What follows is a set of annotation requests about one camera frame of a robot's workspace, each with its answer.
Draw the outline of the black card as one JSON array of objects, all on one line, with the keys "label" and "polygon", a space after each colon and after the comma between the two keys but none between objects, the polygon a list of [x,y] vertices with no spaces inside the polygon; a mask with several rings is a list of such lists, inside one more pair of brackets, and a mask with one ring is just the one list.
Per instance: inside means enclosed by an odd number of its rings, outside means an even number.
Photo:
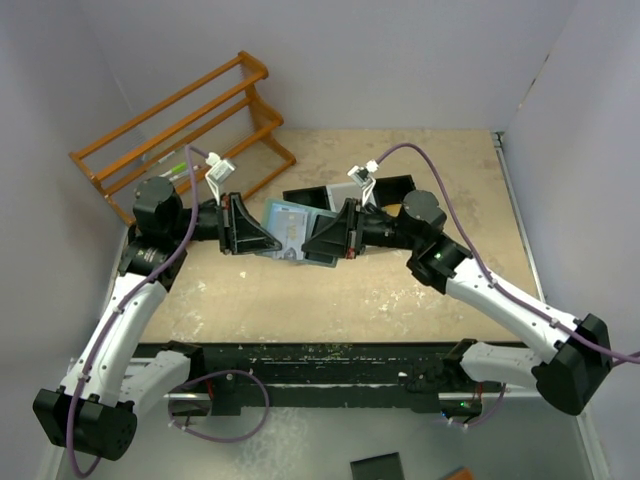
[{"label": "black card", "polygon": [[314,214],[302,248],[304,259],[314,265],[335,267],[341,254],[341,245],[336,214],[330,211]]}]

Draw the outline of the silver VIP card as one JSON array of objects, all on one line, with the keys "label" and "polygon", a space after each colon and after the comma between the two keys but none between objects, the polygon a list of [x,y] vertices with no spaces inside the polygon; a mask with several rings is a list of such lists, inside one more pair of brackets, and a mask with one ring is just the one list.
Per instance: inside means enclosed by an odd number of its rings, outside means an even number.
[{"label": "silver VIP card", "polygon": [[272,254],[274,259],[302,261],[311,213],[301,207],[275,205],[267,223],[268,231],[282,243],[282,249]]}]

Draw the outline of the mint green card holder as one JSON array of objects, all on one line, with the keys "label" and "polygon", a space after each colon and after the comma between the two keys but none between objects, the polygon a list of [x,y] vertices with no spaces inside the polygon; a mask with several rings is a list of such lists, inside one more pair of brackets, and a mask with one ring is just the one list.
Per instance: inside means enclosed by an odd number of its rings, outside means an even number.
[{"label": "mint green card holder", "polygon": [[281,248],[274,252],[262,252],[260,256],[297,264],[335,267],[336,258],[325,254],[305,253],[302,245],[336,216],[330,210],[281,199],[268,199],[261,226],[281,243]]}]

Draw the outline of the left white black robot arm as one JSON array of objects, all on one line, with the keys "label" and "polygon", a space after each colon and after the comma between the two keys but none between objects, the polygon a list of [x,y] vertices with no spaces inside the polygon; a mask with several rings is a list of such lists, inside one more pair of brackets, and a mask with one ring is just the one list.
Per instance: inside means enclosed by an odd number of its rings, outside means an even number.
[{"label": "left white black robot arm", "polygon": [[111,298],[79,359],[54,390],[40,390],[33,411],[49,441],[115,461],[131,445],[139,419],[166,393],[194,392],[206,378],[202,348],[170,342],[139,370],[130,363],[165,300],[192,240],[216,241],[224,254],[275,252],[282,244],[248,212],[240,194],[184,207],[164,177],[135,192],[134,225]]}]

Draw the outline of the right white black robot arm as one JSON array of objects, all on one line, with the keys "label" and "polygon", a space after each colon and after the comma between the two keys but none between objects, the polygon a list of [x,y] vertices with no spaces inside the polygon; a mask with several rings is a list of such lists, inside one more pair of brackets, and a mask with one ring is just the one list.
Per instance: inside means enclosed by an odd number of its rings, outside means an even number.
[{"label": "right white black robot arm", "polygon": [[536,390],[565,414],[580,414],[612,370],[605,322],[562,312],[500,278],[445,233],[446,220],[437,198],[422,190],[409,192],[395,216],[348,199],[335,218],[313,229],[302,249],[335,259],[354,259],[368,246],[410,251],[406,266],[420,284],[473,307],[522,343],[460,341],[444,369],[452,389],[512,384]]}]

